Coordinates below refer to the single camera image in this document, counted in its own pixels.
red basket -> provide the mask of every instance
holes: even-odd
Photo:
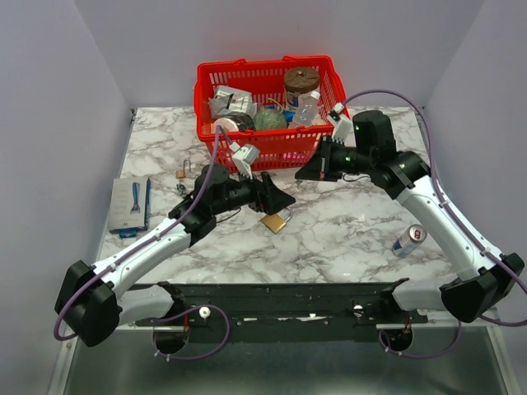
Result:
[[[227,85],[249,91],[253,101],[271,105],[268,98],[280,104],[286,104],[283,74],[293,67],[312,67],[320,74],[320,115],[326,119],[336,103],[346,99],[343,84],[335,72],[333,62],[328,56],[306,56],[302,58],[284,56],[282,60],[247,62],[238,59],[232,62],[203,63],[198,66],[198,82],[194,90],[194,110],[198,121],[198,138],[207,144],[212,153],[214,131],[211,131],[211,113],[208,101],[214,95],[216,86]],[[286,169],[303,166],[315,153],[322,136],[329,135],[333,126],[299,127],[268,131],[229,132],[232,141],[240,146],[252,144],[260,150],[258,159],[252,164],[252,170]],[[225,138],[220,137],[217,162],[226,166],[230,172],[236,172],[231,160],[231,150]]]

soda can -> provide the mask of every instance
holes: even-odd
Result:
[[[411,225],[404,231],[394,245],[392,251],[399,258],[406,258],[414,249],[421,245],[427,238],[428,233],[422,226]]]

white wall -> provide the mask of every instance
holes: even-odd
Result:
[[[526,17],[525,0],[487,0],[427,113],[445,189],[484,235],[527,262]],[[508,320],[526,318],[526,306],[518,287],[499,304]],[[527,393],[527,328],[503,331]]]
[[[54,301],[95,258],[130,113],[72,0],[0,3],[0,393],[45,393]]]
[[[124,97],[190,105],[198,64],[326,53],[348,93],[424,104],[483,0],[76,0]],[[366,101],[389,97],[364,98]]]

green round object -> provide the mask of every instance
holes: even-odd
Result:
[[[261,109],[253,120],[256,130],[287,129],[286,117],[277,109]]]

plastic bottle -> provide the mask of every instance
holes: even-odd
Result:
[[[311,126],[316,115],[319,113],[319,99],[320,93],[312,91],[298,107],[298,110],[293,116],[293,120],[289,124],[289,129],[294,129],[298,126],[305,126],[306,128]]]

